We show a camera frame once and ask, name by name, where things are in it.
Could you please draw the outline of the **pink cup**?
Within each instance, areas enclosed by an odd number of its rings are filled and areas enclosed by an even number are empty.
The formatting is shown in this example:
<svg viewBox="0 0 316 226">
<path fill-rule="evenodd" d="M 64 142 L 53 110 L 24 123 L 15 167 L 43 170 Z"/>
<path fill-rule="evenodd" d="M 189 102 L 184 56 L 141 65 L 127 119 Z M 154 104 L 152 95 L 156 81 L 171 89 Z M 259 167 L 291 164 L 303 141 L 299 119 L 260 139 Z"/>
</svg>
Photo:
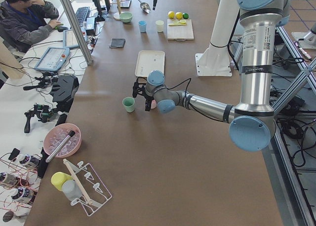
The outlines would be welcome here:
<svg viewBox="0 0 316 226">
<path fill-rule="evenodd" d="M 151 109 L 155 109 L 157 107 L 157 103 L 155 100 L 152 100 L 151 102 Z"/>
</svg>

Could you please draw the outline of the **green cup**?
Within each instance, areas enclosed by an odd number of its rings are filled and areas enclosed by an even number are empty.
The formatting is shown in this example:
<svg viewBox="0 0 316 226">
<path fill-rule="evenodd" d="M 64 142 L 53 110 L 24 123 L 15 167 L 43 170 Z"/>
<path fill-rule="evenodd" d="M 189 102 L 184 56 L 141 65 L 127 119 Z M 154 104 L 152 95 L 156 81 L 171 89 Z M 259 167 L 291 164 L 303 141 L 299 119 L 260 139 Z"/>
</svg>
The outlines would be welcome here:
<svg viewBox="0 0 316 226">
<path fill-rule="evenodd" d="M 132 113 L 135 110 L 135 99 L 133 97 L 125 97 L 122 105 L 128 113 Z"/>
</svg>

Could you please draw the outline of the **pale yellow cup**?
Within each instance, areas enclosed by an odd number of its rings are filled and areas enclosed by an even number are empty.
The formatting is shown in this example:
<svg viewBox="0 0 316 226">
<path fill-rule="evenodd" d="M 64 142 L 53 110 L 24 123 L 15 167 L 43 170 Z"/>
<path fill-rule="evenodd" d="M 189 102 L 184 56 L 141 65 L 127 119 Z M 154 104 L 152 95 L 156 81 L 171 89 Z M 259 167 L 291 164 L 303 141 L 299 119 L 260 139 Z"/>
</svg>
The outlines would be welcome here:
<svg viewBox="0 0 316 226">
<path fill-rule="evenodd" d="M 157 20 L 155 22 L 156 24 L 156 30 L 158 33 L 162 33 L 164 30 L 164 21 L 163 20 Z"/>
</svg>

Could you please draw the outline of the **steel scoop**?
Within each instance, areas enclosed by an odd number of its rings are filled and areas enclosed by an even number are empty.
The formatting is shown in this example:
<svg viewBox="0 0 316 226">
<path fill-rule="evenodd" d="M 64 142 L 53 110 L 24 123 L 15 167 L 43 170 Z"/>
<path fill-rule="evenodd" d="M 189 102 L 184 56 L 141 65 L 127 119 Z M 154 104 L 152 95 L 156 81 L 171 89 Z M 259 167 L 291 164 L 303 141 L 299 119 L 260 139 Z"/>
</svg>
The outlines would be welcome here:
<svg viewBox="0 0 316 226">
<path fill-rule="evenodd" d="M 145 12 L 146 14 L 151 13 L 151 8 L 148 3 L 142 2 L 141 0 L 138 0 L 140 2 L 140 8 Z"/>
</svg>

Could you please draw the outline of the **whole yellow lemon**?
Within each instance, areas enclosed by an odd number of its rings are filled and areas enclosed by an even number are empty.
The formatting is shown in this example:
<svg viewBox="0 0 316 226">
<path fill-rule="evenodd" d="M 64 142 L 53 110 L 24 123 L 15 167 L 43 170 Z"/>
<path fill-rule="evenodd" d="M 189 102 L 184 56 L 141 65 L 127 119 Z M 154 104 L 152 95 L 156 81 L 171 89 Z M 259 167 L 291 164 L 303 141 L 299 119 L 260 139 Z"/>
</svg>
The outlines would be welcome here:
<svg viewBox="0 0 316 226">
<path fill-rule="evenodd" d="M 181 20 L 183 18 L 183 13 L 182 12 L 176 12 L 175 13 L 175 18 L 178 20 Z"/>
<path fill-rule="evenodd" d="M 168 16 L 169 19 L 174 19 L 175 12 L 174 11 L 169 11 L 167 16 Z"/>
</svg>

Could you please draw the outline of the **blue cup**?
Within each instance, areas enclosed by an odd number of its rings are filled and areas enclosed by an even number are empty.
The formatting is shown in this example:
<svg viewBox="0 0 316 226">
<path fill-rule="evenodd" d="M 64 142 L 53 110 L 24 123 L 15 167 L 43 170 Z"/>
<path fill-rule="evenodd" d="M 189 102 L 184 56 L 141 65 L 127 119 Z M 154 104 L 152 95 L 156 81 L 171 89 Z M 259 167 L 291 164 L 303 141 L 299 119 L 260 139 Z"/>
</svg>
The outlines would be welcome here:
<svg viewBox="0 0 316 226">
<path fill-rule="evenodd" d="M 145 33 L 147 31 L 147 22 L 144 20 L 141 20 L 138 22 L 139 30 L 141 33 Z"/>
</svg>

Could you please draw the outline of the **pale green bowl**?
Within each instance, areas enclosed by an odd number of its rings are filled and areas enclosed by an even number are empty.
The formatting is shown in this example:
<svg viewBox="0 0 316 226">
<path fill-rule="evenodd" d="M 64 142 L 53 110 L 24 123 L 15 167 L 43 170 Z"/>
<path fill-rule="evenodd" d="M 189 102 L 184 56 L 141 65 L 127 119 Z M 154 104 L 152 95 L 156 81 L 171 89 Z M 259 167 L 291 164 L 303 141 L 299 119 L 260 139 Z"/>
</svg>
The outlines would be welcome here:
<svg viewBox="0 0 316 226">
<path fill-rule="evenodd" d="M 132 21 L 133 18 L 133 14 L 130 12 L 122 12 L 119 15 L 119 19 L 123 22 L 123 23 L 130 23 Z"/>
</svg>

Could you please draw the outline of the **wooden stand with base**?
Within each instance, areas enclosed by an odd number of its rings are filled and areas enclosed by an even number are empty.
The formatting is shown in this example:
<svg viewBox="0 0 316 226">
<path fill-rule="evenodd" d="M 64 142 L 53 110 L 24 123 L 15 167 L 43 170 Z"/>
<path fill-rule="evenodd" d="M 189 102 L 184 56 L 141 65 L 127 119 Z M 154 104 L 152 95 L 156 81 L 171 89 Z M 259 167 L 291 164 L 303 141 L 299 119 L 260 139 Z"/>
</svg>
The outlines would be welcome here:
<svg viewBox="0 0 316 226">
<path fill-rule="evenodd" d="M 117 21 L 122 21 L 123 23 L 126 23 L 125 12 L 122 12 L 120 8 L 120 0 L 116 0 L 116 4 L 117 4 L 118 12 L 115 12 L 113 14 L 113 18 Z"/>
</svg>

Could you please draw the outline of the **bamboo cutting board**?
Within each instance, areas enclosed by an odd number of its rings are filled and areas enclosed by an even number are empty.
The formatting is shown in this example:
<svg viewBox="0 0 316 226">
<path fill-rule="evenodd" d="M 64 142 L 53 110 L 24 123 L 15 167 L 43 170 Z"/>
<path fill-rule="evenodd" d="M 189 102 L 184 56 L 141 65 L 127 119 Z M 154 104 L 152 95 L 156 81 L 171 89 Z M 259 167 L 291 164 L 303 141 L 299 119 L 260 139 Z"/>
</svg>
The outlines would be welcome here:
<svg viewBox="0 0 316 226">
<path fill-rule="evenodd" d="M 175 19 L 167 20 L 167 39 L 168 40 L 194 40 L 194 32 L 191 19 L 186 20 L 186 26 L 168 26 L 168 24 L 173 24 Z"/>
</svg>

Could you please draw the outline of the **grey folded cloth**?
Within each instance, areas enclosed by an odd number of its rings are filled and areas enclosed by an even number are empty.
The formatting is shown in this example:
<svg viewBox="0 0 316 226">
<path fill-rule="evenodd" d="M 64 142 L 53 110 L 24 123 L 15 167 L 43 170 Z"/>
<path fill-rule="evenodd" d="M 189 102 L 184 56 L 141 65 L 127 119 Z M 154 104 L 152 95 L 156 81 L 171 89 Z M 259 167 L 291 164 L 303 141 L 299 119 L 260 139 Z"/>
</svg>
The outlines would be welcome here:
<svg viewBox="0 0 316 226">
<path fill-rule="evenodd" d="M 124 48 L 125 39 L 124 38 L 113 38 L 111 40 L 110 48 Z"/>
</svg>

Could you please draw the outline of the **black keyboard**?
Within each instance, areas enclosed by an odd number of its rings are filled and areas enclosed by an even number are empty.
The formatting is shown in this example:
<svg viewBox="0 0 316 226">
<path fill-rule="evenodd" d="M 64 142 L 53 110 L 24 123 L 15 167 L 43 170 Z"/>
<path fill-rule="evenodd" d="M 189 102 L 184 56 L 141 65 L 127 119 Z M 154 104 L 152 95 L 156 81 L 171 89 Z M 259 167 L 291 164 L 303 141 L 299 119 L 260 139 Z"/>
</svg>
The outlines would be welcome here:
<svg viewBox="0 0 316 226">
<path fill-rule="evenodd" d="M 84 6 L 77 9 L 76 13 L 76 19 L 79 23 L 80 27 L 84 26 L 84 23 L 87 20 L 87 17 L 90 15 L 90 7 Z"/>
</svg>

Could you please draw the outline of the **steel muddler black tip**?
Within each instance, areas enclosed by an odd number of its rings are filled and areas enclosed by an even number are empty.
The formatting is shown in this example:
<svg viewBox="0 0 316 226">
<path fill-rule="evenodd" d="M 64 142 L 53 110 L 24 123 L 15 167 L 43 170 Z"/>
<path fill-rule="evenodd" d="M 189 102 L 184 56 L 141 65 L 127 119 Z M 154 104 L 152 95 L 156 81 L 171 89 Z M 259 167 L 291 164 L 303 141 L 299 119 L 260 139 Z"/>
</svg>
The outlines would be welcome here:
<svg viewBox="0 0 316 226">
<path fill-rule="evenodd" d="M 49 163 L 58 152 L 64 147 L 64 145 L 75 135 L 75 131 L 71 130 L 64 140 L 54 149 L 54 151 L 46 158 L 45 162 Z"/>
</svg>

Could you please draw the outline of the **teach pendant tablet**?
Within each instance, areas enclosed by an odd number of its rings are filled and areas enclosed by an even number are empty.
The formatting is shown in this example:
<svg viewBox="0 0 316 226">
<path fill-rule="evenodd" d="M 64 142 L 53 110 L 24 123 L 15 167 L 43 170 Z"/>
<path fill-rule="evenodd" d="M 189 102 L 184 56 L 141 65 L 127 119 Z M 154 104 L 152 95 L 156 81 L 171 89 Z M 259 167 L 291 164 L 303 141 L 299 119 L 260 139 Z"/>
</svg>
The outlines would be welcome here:
<svg viewBox="0 0 316 226">
<path fill-rule="evenodd" d="M 79 44 L 73 30 L 68 29 L 63 31 L 63 47 L 69 49 L 79 48 Z"/>
<path fill-rule="evenodd" d="M 58 71 L 70 55 L 69 48 L 49 47 L 42 55 L 34 69 L 44 72 Z"/>
</svg>

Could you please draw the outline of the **grey upturned cup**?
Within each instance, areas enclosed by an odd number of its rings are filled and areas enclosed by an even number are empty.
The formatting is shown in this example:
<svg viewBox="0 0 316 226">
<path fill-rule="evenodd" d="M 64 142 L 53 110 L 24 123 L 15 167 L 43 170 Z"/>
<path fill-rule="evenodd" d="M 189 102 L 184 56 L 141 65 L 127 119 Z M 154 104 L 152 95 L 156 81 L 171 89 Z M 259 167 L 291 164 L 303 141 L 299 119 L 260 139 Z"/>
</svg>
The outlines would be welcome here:
<svg viewBox="0 0 316 226">
<path fill-rule="evenodd" d="M 82 196 L 82 192 L 74 180 L 64 182 L 62 185 L 62 192 L 70 201 Z"/>
</svg>

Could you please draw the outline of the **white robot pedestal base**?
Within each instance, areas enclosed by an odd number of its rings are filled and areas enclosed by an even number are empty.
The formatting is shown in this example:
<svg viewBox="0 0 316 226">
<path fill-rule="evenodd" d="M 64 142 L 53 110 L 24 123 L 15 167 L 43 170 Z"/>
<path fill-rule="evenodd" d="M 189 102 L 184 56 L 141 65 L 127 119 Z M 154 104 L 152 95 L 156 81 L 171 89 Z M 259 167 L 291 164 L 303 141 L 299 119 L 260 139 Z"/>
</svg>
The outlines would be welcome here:
<svg viewBox="0 0 316 226">
<path fill-rule="evenodd" d="M 236 0 L 220 0 L 209 47 L 203 53 L 196 54 L 198 76 L 231 76 L 231 68 L 227 45 L 232 24 L 226 25 L 226 10 L 229 4 L 236 7 Z"/>
</svg>

